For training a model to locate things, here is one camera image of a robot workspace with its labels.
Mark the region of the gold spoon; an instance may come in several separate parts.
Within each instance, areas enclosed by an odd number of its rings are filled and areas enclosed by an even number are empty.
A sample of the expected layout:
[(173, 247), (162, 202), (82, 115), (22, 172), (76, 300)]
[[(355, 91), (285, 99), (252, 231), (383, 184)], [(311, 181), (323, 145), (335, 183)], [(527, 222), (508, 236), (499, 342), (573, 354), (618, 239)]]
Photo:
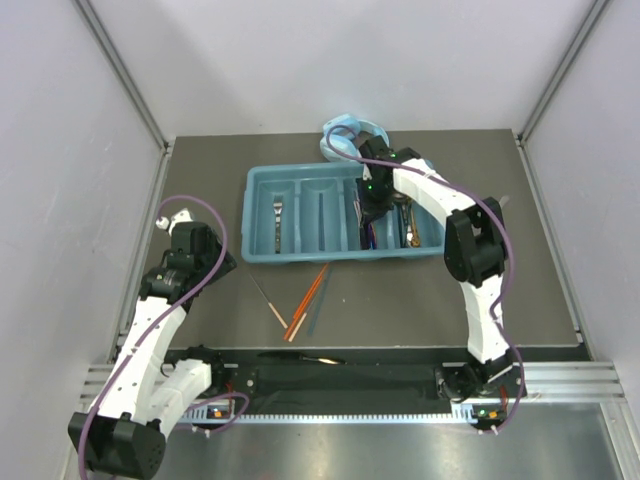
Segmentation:
[(406, 205), (406, 242), (409, 248), (420, 248), (421, 238), (411, 204)]

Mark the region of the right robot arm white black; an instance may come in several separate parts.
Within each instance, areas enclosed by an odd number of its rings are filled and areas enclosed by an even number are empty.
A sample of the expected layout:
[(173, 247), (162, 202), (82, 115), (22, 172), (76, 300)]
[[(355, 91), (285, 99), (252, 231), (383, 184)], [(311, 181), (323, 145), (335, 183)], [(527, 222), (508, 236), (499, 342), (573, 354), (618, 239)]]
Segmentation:
[(482, 201), (444, 180), (411, 148), (391, 149), (374, 136), (359, 152), (365, 167), (357, 181), (361, 242), (373, 244), (373, 224), (388, 211), (414, 203), (443, 227), (444, 262), (459, 282), (465, 302), (472, 359), (437, 374), (441, 394), (462, 402), (498, 389), (514, 361), (504, 338), (501, 294), (510, 245), (498, 201)]

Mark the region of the dark blue utensil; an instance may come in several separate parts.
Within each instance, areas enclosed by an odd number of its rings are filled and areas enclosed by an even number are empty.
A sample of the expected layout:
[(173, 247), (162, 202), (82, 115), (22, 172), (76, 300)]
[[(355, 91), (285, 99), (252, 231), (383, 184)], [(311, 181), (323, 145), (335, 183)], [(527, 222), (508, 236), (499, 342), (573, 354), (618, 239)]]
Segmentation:
[(370, 250), (377, 249), (377, 237), (375, 232), (375, 227), (372, 223), (367, 223), (364, 226), (365, 240), (367, 244), (367, 248)]

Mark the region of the light blue headphones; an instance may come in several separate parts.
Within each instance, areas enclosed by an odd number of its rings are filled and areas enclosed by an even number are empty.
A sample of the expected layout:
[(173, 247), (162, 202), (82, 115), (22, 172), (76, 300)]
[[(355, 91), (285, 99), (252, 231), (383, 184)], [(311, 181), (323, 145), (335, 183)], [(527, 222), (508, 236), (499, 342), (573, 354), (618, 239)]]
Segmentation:
[(367, 134), (369, 137), (381, 136), (386, 145), (390, 146), (389, 136), (381, 126), (345, 113), (323, 125), (323, 135), (319, 142), (322, 156), (329, 162), (344, 162), (359, 158), (357, 139), (362, 134)]

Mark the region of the silver grey knife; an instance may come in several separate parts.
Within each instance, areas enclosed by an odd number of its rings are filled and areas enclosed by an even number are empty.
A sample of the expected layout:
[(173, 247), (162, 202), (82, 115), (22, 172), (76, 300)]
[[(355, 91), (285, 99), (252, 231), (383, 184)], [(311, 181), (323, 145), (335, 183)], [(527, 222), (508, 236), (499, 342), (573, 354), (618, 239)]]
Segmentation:
[(347, 362), (343, 359), (329, 358), (329, 357), (323, 357), (323, 356), (310, 356), (297, 351), (267, 351), (267, 352), (260, 353), (258, 357), (271, 359), (271, 360), (278, 360), (278, 361), (311, 362), (311, 363), (319, 363), (319, 364), (325, 364), (325, 365), (346, 365), (347, 364)]

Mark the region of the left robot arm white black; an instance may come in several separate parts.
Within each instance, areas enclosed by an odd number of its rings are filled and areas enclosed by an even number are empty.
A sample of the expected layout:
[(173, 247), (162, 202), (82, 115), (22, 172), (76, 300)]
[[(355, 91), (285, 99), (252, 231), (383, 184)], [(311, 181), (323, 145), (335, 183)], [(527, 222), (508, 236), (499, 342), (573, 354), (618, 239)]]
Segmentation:
[(104, 386), (88, 411), (74, 413), (68, 424), (81, 478), (153, 478), (170, 434), (193, 401), (226, 387), (225, 370), (208, 358), (180, 359), (167, 378), (157, 378), (193, 300), (236, 267), (227, 234), (188, 209), (156, 225), (170, 246), (142, 278), (129, 333)]

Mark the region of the blue plastic cutlery tray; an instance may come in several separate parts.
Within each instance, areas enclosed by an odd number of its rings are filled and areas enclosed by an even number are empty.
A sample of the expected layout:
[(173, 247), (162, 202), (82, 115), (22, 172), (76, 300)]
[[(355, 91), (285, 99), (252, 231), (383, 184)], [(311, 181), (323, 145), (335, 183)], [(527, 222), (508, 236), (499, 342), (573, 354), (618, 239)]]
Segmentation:
[[(444, 253), (444, 229), (424, 209), (413, 209), (420, 248), (401, 244), (400, 214), (374, 222), (377, 249), (360, 246), (353, 201), (358, 163), (314, 163), (254, 167), (247, 174), (242, 217), (242, 257), (254, 264), (421, 258)], [(318, 250), (318, 197), (324, 194), (325, 251)], [(276, 196), (283, 197), (281, 253), (274, 252)]]

